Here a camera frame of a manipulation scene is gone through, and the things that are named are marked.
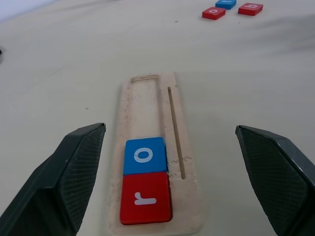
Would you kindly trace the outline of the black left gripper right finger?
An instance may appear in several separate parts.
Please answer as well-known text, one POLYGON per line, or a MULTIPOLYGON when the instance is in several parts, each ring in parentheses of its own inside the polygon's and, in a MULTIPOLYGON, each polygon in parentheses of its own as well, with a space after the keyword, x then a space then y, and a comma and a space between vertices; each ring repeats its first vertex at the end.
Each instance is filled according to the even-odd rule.
POLYGON ((315 165, 288 138, 238 125, 246 170, 278 236, 315 236, 315 165))

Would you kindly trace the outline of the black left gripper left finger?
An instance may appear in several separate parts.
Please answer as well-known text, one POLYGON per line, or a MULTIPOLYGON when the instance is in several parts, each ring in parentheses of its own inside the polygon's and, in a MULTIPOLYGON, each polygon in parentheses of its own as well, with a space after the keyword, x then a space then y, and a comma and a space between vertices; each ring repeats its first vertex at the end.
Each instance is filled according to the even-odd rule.
POLYGON ((76 236, 95 185, 106 126, 67 134, 0 217, 0 236, 76 236))

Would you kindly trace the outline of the blue letter o tile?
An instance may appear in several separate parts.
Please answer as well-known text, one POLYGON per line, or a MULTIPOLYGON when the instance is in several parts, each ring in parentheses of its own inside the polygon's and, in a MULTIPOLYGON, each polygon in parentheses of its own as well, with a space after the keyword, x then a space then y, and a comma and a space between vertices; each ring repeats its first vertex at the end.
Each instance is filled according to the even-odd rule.
POLYGON ((126 142, 124 175, 166 171, 166 147, 162 137, 134 139, 126 142))

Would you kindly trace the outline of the red letter r tile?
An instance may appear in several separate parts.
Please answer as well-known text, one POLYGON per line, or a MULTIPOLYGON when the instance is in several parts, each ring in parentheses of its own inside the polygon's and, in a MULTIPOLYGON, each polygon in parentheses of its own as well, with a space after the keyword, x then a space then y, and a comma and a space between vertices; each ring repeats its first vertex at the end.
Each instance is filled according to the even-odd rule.
POLYGON ((161 223, 171 219, 172 205, 167 173, 124 176, 120 209, 122 224, 161 223))

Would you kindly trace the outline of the red b tile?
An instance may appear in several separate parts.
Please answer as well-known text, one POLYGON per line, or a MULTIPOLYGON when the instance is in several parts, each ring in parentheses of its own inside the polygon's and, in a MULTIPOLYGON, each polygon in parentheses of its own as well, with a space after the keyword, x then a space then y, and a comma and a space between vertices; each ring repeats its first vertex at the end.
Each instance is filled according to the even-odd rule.
POLYGON ((263 10, 263 5, 258 3, 245 3, 238 9, 238 14, 255 16, 263 10))

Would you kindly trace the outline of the red o tile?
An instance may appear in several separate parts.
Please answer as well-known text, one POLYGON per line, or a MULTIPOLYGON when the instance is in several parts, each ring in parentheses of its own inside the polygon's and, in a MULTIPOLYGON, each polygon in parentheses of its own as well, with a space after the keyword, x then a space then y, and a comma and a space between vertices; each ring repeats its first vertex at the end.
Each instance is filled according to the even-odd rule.
POLYGON ((202 12, 202 18, 217 20, 225 15, 226 10, 224 8, 210 7, 202 12))

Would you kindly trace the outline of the pale wooden letter tray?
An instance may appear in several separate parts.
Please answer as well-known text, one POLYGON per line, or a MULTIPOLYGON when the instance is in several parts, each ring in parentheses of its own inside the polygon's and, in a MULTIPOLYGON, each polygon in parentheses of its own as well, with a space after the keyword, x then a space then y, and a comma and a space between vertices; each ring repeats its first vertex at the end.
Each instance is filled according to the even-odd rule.
POLYGON ((203 225, 202 199, 174 73, 131 78, 121 89, 106 210, 111 236, 182 236, 203 225), (129 139, 163 137, 173 217, 166 223, 126 226, 119 220, 123 161, 129 139))

